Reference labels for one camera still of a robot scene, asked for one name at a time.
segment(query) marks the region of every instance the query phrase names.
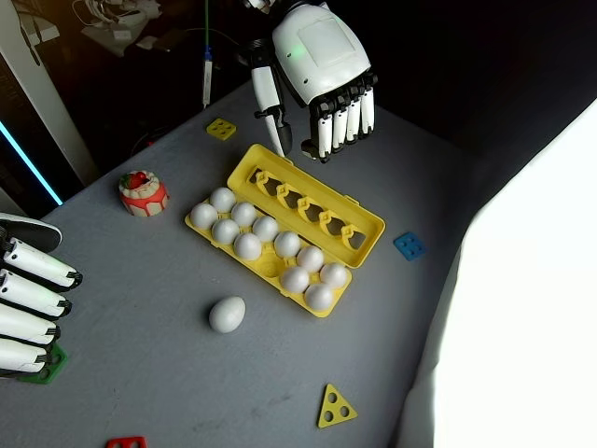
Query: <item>yellow triangle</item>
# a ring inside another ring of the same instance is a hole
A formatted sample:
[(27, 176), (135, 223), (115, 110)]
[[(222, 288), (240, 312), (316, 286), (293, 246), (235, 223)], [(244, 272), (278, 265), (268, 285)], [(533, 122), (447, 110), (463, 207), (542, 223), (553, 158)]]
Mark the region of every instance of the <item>yellow triangle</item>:
[(338, 389), (333, 385), (327, 385), (317, 426), (331, 427), (356, 417), (358, 417), (358, 413), (346, 398), (338, 392)]

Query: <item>egg on table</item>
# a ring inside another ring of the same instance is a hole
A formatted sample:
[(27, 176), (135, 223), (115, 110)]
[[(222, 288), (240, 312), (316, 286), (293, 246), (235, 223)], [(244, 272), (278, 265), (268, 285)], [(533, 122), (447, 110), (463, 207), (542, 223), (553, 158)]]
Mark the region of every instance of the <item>egg on table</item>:
[(241, 227), (252, 226), (257, 217), (257, 210), (251, 203), (236, 203), (232, 207), (232, 219)]
[(212, 236), (222, 245), (231, 245), (241, 229), (232, 219), (219, 219), (212, 227)]
[(295, 257), (300, 250), (299, 236), (293, 231), (280, 232), (273, 241), (273, 248), (278, 257)]
[(307, 288), (307, 292), (305, 292), (305, 301), (315, 311), (324, 311), (332, 306), (334, 292), (325, 283), (311, 285)]
[(241, 233), (234, 240), (234, 253), (241, 259), (258, 259), (261, 257), (261, 240), (254, 233)]
[(324, 265), (324, 253), (314, 245), (303, 247), (298, 252), (297, 265), (302, 266), (309, 273), (318, 273)]
[(214, 305), (209, 314), (209, 325), (218, 333), (236, 330), (244, 319), (246, 306), (240, 297), (228, 297)]
[(198, 229), (210, 229), (217, 221), (217, 210), (209, 203), (198, 203), (189, 214), (190, 222)]
[(343, 287), (348, 280), (348, 271), (339, 263), (330, 263), (322, 268), (319, 276), (322, 282), (333, 288)]
[(229, 211), (232, 210), (234, 203), (236, 203), (236, 197), (231, 189), (220, 187), (219, 189), (215, 189), (209, 197), (209, 203), (213, 205), (218, 212), (229, 213)]
[(270, 243), (278, 234), (278, 222), (273, 217), (259, 217), (253, 223), (253, 233), (263, 243)]
[(305, 292), (309, 285), (309, 273), (300, 266), (294, 266), (284, 271), (280, 277), (280, 285), (288, 292)]

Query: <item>yellow egg carton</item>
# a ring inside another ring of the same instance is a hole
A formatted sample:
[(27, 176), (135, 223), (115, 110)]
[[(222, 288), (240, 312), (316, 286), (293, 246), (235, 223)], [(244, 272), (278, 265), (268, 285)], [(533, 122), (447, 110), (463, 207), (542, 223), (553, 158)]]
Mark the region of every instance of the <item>yellow egg carton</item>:
[[(249, 147), (230, 175), (228, 187), (234, 191), (237, 202), (247, 201), (256, 207), (257, 217), (269, 215), (278, 221), (279, 231), (297, 233), (301, 246), (316, 245), (321, 248), (325, 264), (337, 262), (351, 268), (361, 266), (385, 229), (380, 217), (361, 207), (353, 198), (337, 193), (262, 145)], [(230, 217), (230, 214), (218, 214), (218, 218), (225, 217)], [(215, 241), (210, 230), (194, 227), (189, 216), (185, 222), (212, 245), (318, 317), (326, 317), (332, 312), (353, 279), (350, 270), (347, 270), (348, 280), (343, 287), (334, 289), (332, 305), (324, 311), (316, 311), (307, 305), (304, 294), (291, 293), (280, 284), (280, 275), (297, 264), (296, 258), (280, 258), (273, 249), (273, 243), (265, 243), (259, 259), (240, 259), (232, 245)], [(249, 231), (251, 228), (241, 228), (241, 232)], [(310, 285), (313, 283), (320, 283), (319, 273), (311, 274)]]

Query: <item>blue light strip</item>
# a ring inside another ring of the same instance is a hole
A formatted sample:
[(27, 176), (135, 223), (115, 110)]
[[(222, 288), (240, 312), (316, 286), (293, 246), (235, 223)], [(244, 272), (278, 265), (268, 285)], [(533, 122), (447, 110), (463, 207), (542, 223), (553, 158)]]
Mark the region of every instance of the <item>blue light strip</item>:
[(49, 183), (46, 181), (46, 179), (44, 179), (44, 176), (42, 176), (41, 173), (39, 173), (39, 171), (37, 171), (37, 168), (35, 168), (35, 165), (33, 165), (33, 163), (29, 160), (29, 158), (27, 157), (27, 154), (24, 153), (24, 151), (21, 149), (21, 147), (19, 146), (17, 141), (14, 138), (12, 138), (12, 135), (10, 135), (10, 132), (8, 131), (8, 129), (6, 128), (6, 126), (4, 125), (4, 123), (2, 121), (0, 121), (0, 133), (2, 133), (4, 135), (4, 137), (7, 138), (10, 145), (12, 147), (14, 147), (15, 151), (17, 151), (17, 154), (19, 154), (19, 157), (21, 157), (22, 161), (25, 162), (25, 165), (27, 165), (27, 167), (31, 170), (31, 172), (34, 174), (34, 176), (37, 177), (37, 180), (39, 181), (39, 183), (44, 186), (44, 189), (46, 189), (46, 191), (49, 193), (49, 195), (52, 197), (52, 199), (54, 201), (56, 201), (56, 204), (62, 205), (61, 199), (54, 192), (54, 190), (49, 185)]

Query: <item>egg carton lid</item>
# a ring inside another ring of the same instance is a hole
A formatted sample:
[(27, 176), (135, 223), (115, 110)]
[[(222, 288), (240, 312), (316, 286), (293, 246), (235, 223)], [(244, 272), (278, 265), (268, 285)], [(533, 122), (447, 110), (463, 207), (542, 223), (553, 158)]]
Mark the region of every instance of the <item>egg carton lid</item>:
[[(273, 195), (263, 188), (272, 178), (277, 181)], [(280, 220), (351, 268), (363, 264), (385, 229), (383, 219), (358, 201), (331, 189), (294, 166), (289, 159), (259, 144), (249, 147), (228, 178), (228, 186), (238, 197)], [(298, 197), (296, 193), (300, 198), (293, 208), (285, 198)], [(315, 221), (306, 214), (312, 205), (323, 210)]]

